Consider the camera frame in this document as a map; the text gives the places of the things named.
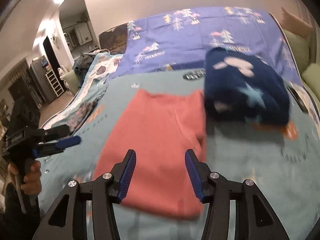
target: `folded red garment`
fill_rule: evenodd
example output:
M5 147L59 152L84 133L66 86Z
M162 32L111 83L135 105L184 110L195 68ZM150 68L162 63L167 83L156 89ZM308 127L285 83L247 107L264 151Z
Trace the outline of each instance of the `folded red garment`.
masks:
M205 161L203 92L187 97L150 94L138 90L109 135L98 160L94 179L110 172L128 149L137 154L124 206L176 219L201 213L185 166L193 149Z

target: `wooden floor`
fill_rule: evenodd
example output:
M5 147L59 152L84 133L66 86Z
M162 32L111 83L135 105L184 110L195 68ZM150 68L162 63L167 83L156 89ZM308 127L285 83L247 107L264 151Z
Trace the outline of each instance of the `wooden floor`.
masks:
M66 107L66 105L72 100L73 95L70 91L64 92L60 97L55 99L51 104L43 107L40 112L39 127L41 127L45 121L47 121L51 116L60 112Z

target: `finger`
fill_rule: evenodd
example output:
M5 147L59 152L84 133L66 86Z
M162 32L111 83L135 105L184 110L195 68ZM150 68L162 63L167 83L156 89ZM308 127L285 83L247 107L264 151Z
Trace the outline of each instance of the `finger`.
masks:
M9 164L8 172L13 174L13 175L18 175L19 174L19 170L18 170L17 166L14 163L10 163Z
M42 185L41 185L40 182L22 184L21 185L21 190L26 195L38 195L42 190Z
M34 164L32 164L30 170L31 171L37 171L41 168L41 162L40 161L36 161Z
M41 171L37 170L35 172L28 173L26 176L24 176L23 181L26 183L34 182L34 181L40 180L40 177L41 177Z

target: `metal screw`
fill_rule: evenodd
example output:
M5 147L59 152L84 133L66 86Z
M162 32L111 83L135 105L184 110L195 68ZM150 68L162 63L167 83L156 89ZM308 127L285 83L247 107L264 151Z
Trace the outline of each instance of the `metal screw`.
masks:
M75 180L72 180L68 183L69 187L74 187L75 185L77 185L77 182Z
M107 172L107 173L103 174L102 177L103 177L104 179L110 179L110 178L112 177L112 174L109 173L109 172Z
M245 183L248 185L248 186L253 186L254 182L251 180L251 179L247 179L245 181Z
M217 179L217 178L219 178L219 174L216 173L216 172L211 172L210 173L210 177L213 178L213 179Z

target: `towel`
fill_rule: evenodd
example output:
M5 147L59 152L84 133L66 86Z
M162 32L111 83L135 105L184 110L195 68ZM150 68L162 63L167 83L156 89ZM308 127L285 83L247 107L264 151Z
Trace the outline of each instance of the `towel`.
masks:
M261 57L215 48L205 60L209 116L217 121L288 123L290 101L284 82Z
M128 149L137 164L122 205L175 219L195 219L202 205L193 191L184 155L205 161L203 92L174 96L138 90L109 135L93 178L110 172Z

